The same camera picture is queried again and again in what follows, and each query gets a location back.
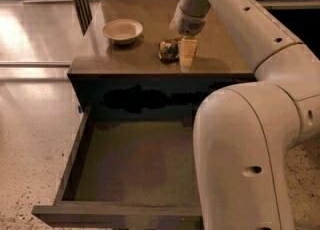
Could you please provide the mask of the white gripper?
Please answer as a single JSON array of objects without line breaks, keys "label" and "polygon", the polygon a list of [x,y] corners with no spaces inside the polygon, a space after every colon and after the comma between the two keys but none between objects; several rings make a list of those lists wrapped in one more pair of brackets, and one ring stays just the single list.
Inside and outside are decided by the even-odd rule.
[{"label": "white gripper", "polygon": [[[184,10],[180,4],[177,5],[169,28],[176,30],[182,36],[198,35],[206,23],[207,8],[203,7],[195,12],[191,9]],[[191,37],[183,37],[179,46],[179,65],[182,72],[191,69],[197,49],[197,40]]]}]

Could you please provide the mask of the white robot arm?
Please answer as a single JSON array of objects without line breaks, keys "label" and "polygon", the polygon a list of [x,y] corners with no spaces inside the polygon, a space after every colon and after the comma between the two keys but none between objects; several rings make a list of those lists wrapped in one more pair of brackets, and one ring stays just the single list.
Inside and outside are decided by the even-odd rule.
[{"label": "white robot arm", "polygon": [[256,0],[180,0],[172,24],[196,35],[208,11],[255,80],[213,92],[197,110],[193,148],[204,229],[294,230],[284,156],[319,134],[319,60]]}]

